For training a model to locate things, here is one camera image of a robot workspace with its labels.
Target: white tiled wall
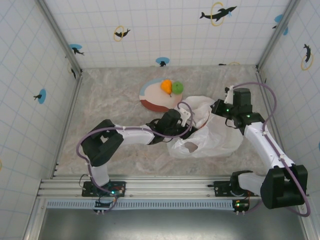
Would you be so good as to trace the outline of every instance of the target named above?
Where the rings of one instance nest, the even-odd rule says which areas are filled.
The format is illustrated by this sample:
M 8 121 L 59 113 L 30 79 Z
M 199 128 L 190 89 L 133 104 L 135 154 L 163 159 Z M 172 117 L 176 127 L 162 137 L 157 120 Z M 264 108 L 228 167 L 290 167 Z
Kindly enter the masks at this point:
M 0 0 L 0 239 L 22 238 L 53 164 L 76 83 L 67 61 L 34 0 Z
M 305 66 L 309 45 L 313 64 Z M 320 1 L 303 0 L 264 67 L 266 83 L 275 90 L 275 115 L 286 153 L 308 172 L 312 218 L 320 227 Z
M 46 0 L 82 68 L 257 64 L 289 0 Z M 201 18 L 235 7 L 220 26 Z M 127 36 L 114 40 L 118 26 Z

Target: white plastic bag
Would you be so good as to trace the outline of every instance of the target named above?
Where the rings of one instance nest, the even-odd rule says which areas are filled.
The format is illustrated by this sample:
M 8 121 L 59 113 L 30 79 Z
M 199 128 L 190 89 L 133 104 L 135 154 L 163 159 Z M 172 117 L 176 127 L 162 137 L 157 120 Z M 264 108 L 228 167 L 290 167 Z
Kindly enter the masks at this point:
M 198 128 L 189 138 L 173 139 L 167 143 L 170 156 L 177 159 L 227 157 L 238 149 L 243 136 L 238 129 L 227 127 L 226 119 L 211 113 L 215 101 L 206 96 L 190 96 L 184 102 L 191 106 L 193 126 Z

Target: marble floor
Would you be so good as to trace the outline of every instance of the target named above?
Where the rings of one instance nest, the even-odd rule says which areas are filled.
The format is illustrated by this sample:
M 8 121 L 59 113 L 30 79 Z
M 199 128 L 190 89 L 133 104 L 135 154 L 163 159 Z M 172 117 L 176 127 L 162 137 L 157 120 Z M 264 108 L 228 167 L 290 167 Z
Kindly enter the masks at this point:
M 140 88 L 155 78 L 182 82 L 183 98 L 207 96 L 214 100 L 224 99 L 227 86 L 257 81 L 253 65 L 86 69 L 55 175 L 87 173 L 85 161 L 76 155 L 76 145 L 102 120 L 140 126 L 161 117 L 162 113 L 147 110 L 139 100 Z M 266 119 L 260 88 L 248 88 L 253 111 Z M 266 173 L 259 155 L 245 138 L 229 157 L 176 159 L 169 156 L 166 143 L 158 143 L 123 146 L 108 162 L 109 174 L 125 175 L 230 175 L 240 170 Z

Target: grey floor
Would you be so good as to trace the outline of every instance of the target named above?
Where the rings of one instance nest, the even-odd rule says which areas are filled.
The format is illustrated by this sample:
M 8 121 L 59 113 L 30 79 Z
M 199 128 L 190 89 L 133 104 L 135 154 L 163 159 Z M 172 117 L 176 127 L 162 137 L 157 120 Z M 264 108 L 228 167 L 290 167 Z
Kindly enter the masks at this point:
M 184 84 L 183 98 L 207 96 L 224 99 L 230 85 L 256 82 L 253 65 L 128 67 L 84 71 L 71 124 L 56 175 L 87 172 L 83 159 L 76 155 L 76 144 L 102 120 L 111 119 L 122 126 L 140 126 L 162 116 L 147 110 L 139 101 L 140 88 L 149 80 L 169 78 Z M 266 108 L 258 86 L 249 86 L 253 110 L 266 118 Z M 255 149 L 244 139 L 229 157 L 175 159 L 165 143 L 121 147 L 108 162 L 110 174 L 125 175 L 230 175 L 253 170 L 265 174 Z
M 49 209 L 40 240 L 304 240 L 299 217 L 259 207 L 245 216 L 221 210 Z

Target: green apple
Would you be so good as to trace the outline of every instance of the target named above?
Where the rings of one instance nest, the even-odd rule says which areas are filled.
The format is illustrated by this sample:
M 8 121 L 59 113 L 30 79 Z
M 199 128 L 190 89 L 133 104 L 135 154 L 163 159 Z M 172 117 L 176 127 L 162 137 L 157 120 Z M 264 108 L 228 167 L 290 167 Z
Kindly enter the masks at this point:
M 174 94 L 182 94 L 182 92 L 184 91 L 184 85 L 179 81 L 175 81 L 174 83 L 172 83 L 171 90 Z

